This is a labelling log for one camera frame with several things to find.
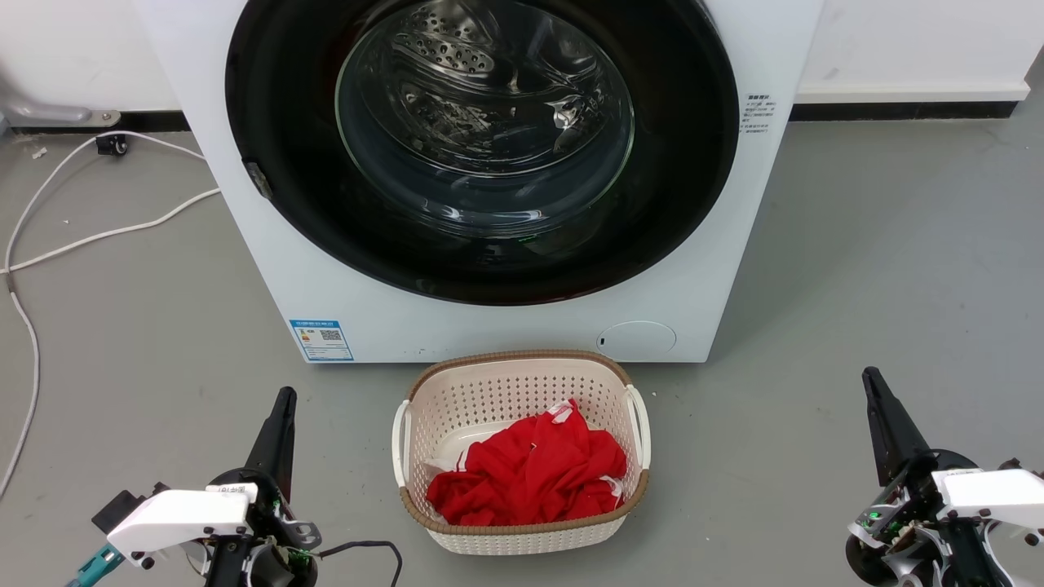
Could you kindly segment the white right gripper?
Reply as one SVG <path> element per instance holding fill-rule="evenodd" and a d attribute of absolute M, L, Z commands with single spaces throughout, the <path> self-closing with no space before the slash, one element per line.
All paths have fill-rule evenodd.
<path fill-rule="evenodd" d="M 876 367 L 862 371 L 869 433 L 883 487 L 847 530 L 847 565 L 872 586 L 1028 586 L 992 542 L 1011 525 L 1042 546 L 1043 483 L 1010 460 L 976 467 L 952 451 L 930 451 L 914 419 Z"/>

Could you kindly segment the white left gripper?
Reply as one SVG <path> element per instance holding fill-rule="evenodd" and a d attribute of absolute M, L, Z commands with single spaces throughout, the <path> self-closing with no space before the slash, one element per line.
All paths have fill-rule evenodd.
<path fill-rule="evenodd" d="M 170 489 L 106 504 L 116 518 L 106 543 L 138 568 L 161 551 L 196 546 L 206 586 L 313 586 L 321 545 L 315 523 L 291 512 L 296 390 L 283 386 L 250 450 L 245 468 L 205 489 Z"/>

